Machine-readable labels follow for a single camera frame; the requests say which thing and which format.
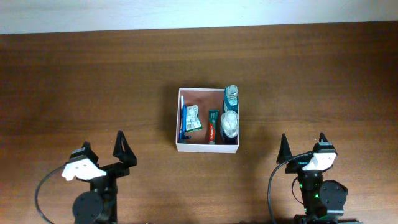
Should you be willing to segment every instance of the red and green toothpaste tube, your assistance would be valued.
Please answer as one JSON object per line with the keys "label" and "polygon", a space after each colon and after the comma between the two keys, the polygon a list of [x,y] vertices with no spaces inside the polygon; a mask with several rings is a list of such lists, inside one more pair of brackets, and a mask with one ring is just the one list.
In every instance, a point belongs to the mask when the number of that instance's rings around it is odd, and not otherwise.
{"label": "red and green toothpaste tube", "polygon": [[209,110],[209,144],[216,144],[218,110]]}

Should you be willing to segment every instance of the wooden table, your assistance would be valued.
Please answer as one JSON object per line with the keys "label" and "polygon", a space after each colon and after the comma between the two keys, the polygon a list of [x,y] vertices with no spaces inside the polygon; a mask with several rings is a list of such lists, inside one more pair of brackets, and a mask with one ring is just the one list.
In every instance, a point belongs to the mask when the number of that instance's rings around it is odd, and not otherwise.
{"label": "wooden table", "polygon": [[[34,207],[42,177],[83,141],[101,165],[116,162],[119,129],[138,158],[118,180],[120,223],[268,222],[282,133],[298,154],[321,131],[339,155],[325,179],[349,189],[344,217],[396,223],[397,41],[397,22],[1,35],[1,223],[44,223]],[[177,152],[178,88],[230,84],[238,152]],[[294,177],[274,177],[278,218],[303,214]],[[88,189],[58,174],[39,202],[72,223]]]}

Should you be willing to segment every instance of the personal care item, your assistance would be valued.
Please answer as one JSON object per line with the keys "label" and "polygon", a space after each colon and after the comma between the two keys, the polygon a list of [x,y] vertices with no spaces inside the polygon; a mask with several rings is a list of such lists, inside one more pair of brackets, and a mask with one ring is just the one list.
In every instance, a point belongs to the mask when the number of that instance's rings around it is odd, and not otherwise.
{"label": "personal care item", "polygon": [[209,110],[209,144],[216,144],[218,110]]}
{"label": "personal care item", "polygon": [[221,137],[225,144],[236,144],[239,134],[238,114],[227,111],[221,115]]}
{"label": "personal care item", "polygon": [[199,107],[198,105],[188,106],[187,107],[187,122],[186,129],[188,133],[202,130],[202,126],[198,117]]}
{"label": "personal care item", "polygon": [[190,139],[191,136],[186,136],[185,132],[187,131],[186,123],[187,123],[187,106],[184,104],[184,97],[181,96],[181,123],[180,123],[180,139],[179,143],[186,143],[186,139]]}
{"label": "personal care item", "polygon": [[224,91],[223,113],[228,111],[238,112],[238,88],[230,85]]}

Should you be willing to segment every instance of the white box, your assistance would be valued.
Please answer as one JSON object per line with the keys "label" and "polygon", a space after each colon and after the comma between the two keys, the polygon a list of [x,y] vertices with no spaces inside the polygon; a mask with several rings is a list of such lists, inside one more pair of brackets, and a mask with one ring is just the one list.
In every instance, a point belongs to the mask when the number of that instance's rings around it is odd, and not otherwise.
{"label": "white box", "polygon": [[[184,97],[185,105],[198,105],[199,120],[203,129],[192,133],[186,133],[191,136],[187,139],[187,143],[178,143],[180,133],[180,108],[181,96]],[[175,128],[175,145],[179,152],[218,152],[218,153],[235,153],[239,147],[240,128],[238,134],[237,144],[225,145],[221,140],[220,124],[221,114],[223,113],[224,89],[207,89],[207,88],[180,88],[178,92],[178,108],[177,108],[177,125]],[[216,129],[216,144],[208,144],[208,125],[209,125],[209,110],[218,109],[220,111],[217,120]],[[239,106],[238,106],[238,123],[239,122]]]}

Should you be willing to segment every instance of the bottle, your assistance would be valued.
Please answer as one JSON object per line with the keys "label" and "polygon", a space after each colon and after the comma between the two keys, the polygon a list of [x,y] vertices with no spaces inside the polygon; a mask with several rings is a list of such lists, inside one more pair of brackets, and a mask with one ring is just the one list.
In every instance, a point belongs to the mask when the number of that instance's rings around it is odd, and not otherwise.
{"label": "bottle", "polygon": [[224,91],[223,113],[235,111],[238,113],[238,88],[230,85]]}
{"label": "bottle", "polygon": [[227,111],[221,115],[221,137],[225,144],[236,144],[239,134],[238,114]]}

